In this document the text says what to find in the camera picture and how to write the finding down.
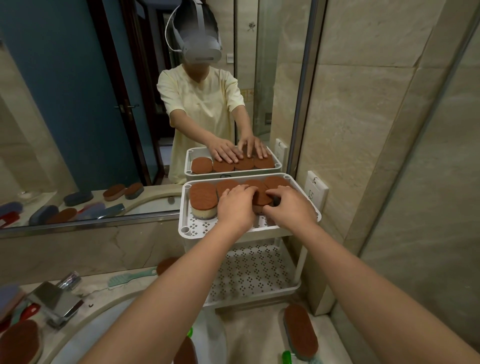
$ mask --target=white sink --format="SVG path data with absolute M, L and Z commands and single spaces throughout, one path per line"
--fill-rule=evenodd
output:
M 150 212 L 162 212 L 162 211 L 171 211 L 171 210 L 180 210 L 180 201 L 181 196 L 171 196 L 171 197 L 162 197 L 153 201 L 145 202 L 140 206 L 137 206 L 125 215 L 136 215 L 136 214 L 148 214 Z
M 115 322 L 134 298 L 119 303 L 80 329 L 53 359 L 52 364 L 77 363 Z M 192 341 L 198 364 L 226 364 L 227 341 L 221 320 L 214 310 L 202 310 L 193 324 Z

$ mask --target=faucet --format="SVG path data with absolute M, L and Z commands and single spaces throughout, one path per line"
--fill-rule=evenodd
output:
M 84 304 L 80 297 L 70 292 L 81 280 L 77 272 L 72 272 L 57 285 L 48 281 L 43 282 L 28 295 L 28 299 L 40 305 L 41 310 L 49 317 L 47 321 L 49 326 L 60 329 Z

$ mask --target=scrub brush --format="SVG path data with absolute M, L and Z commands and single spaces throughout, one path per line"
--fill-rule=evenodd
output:
M 119 274 L 118 276 L 114 276 L 110 278 L 107 282 L 107 285 L 109 287 L 115 287 L 120 284 L 125 284 L 130 282 L 132 279 L 137 279 L 141 277 L 149 277 L 149 276 L 156 276 L 156 269 L 149 269 L 149 270 L 144 270 L 143 272 L 138 272 L 138 273 L 125 273 L 125 274 Z

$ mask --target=mirror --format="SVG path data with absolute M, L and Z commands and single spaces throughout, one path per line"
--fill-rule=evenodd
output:
M 68 1 L 54 12 L 28 3 L 28 12 L 16 1 L 0 5 L 0 229 L 178 211 L 186 149 L 203 146 L 178 137 L 168 92 L 158 91 L 160 75 L 186 62 L 168 23 L 182 1 Z M 215 24 L 205 31 L 217 39 L 218 29 L 222 46 L 209 74 L 231 87 L 215 104 L 201 95 L 202 80 L 180 89 L 195 83 L 191 74 L 181 83 L 170 73 L 178 99 L 204 102 L 222 120 L 219 136 L 232 142 L 228 108 L 244 104 L 249 129 L 269 146 L 282 2 L 204 3 Z M 194 108 L 186 114 L 203 125 Z M 172 170 L 180 179 L 169 178 Z

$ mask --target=plastic tray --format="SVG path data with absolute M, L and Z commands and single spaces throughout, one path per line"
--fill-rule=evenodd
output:
M 299 191 L 305 198 L 308 198 L 305 192 L 298 186 L 295 180 L 285 173 L 273 173 L 273 174 L 260 174 L 253 176 L 242 176 L 242 177 L 231 177 L 227 178 L 229 180 L 236 180 L 240 184 L 246 180 L 251 180 L 252 178 L 259 179 L 263 181 L 268 176 L 280 176 L 285 179 L 288 179 L 291 186 Z M 209 182 L 216 184 L 219 181 L 224 180 L 224 178 L 217 178 L 211 180 L 202 180 L 202 181 L 190 181 L 183 185 L 181 202 L 180 202 L 180 219 L 179 219 L 179 234 L 186 239 L 185 249 L 188 251 L 196 241 L 202 239 L 205 234 L 207 234 L 216 224 L 218 219 L 212 218 L 210 220 L 200 220 L 193 216 L 192 206 L 190 205 L 189 199 L 189 189 L 192 185 L 199 182 Z M 320 221 L 322 215 L 318 209 L 314 206 L 317 213 L 317 221 Z M 251 242 L 253 240 L 262 240 L 268 238 L 275 238 L 281 236 L 289 236 L 292 233 L 284 228 L 281 228 L 277 225 L 269 226 L 267 224 L 267 219 L 265 216 L 257 216 L 257 220 L 254 223 L 253 227 L 247 231 L 238 242 Z
M 212 159 L 208 148 L 191 148 L 187 151 L 187 157 L 185 158 L 185 176 L 187 181 L 196 181 L 196 180 L 209 180 L 213 178 L 222 178 L 222 177 L 239 177 L 239 176 L 253 176 L 257 174 L 266 174 L 266 173 L 280 173 L 282 171 L 282 163 L 275 157 L 269 147 L 266 147 L 270 154 L 273 157 L 275 168 L 267 168 L 264 170 L 234 170 L 233 172 L 227 173 L 204 173 L 204 174 L 194 174 L 192 173 L 192 161 L 198 157 L 207 157 Z
M 204 307 L 224 307 L 292 294 L 295 265 L 281 239 L 234 246 L 225 257 Z

